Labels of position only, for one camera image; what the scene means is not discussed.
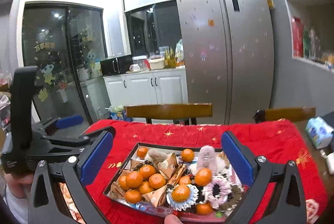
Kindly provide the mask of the right hand of person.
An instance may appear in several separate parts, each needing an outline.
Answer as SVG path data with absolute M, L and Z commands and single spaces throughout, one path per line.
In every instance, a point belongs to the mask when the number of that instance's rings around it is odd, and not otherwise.
M 169 214 L 165 217 L 164 224 L 183 224 L 183 222 L 176 215 Z

